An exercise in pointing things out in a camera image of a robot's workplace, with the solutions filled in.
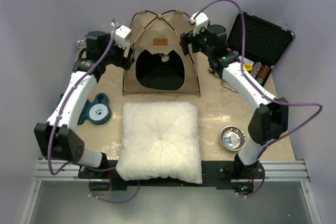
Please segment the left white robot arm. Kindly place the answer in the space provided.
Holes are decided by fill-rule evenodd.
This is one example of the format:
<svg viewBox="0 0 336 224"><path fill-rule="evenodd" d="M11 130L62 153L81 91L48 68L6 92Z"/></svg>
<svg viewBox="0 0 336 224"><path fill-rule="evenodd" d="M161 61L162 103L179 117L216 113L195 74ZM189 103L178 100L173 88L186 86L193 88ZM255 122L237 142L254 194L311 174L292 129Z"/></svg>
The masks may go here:
<svg viewBox="0 0 336 224"><path fill-rule="evenodd" d="M108 65L129 70L134 63L134 48L128 47L130 28L120 26L111 33L92 31L79 53L70 82L55 111L45 123L37 123L34 134L40 151L48 161L60 159L89 166L97 178L108 174L107 157L86 148L76 127L88 96L95 89Z"/></svg>

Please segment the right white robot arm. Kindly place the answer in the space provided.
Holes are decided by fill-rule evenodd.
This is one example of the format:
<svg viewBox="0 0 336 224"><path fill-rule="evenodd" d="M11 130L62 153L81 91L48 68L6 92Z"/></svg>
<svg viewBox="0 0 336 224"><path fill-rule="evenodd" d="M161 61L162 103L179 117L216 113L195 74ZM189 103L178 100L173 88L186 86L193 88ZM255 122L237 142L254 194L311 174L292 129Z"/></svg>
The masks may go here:
<svg viewBox="0 0 336 224"><path fill-rule="evenodd" d="M245 69L241 58L227 50L226 30L222 25L210 25L194 35L192 31L180 35L183 54L202 52L213 72L227 81L243 97L254 113L248 125L250 139L236 155L234 173L246 178L262 150L288 129L286 99L277 99L267 92Z"/></svg>

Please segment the white pillow cushion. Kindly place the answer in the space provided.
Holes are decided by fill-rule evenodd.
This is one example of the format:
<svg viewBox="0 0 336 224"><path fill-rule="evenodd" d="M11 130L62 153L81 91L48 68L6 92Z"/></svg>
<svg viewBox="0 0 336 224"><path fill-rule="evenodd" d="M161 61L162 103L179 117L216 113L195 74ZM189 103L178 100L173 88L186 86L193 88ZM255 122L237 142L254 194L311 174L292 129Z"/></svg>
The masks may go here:
<svg viewBox="0 0 336 224"><path fill-rule="evenodd" d="M116 170L124 180L202 184L198 108L189 102L126 103Z"/></svg>

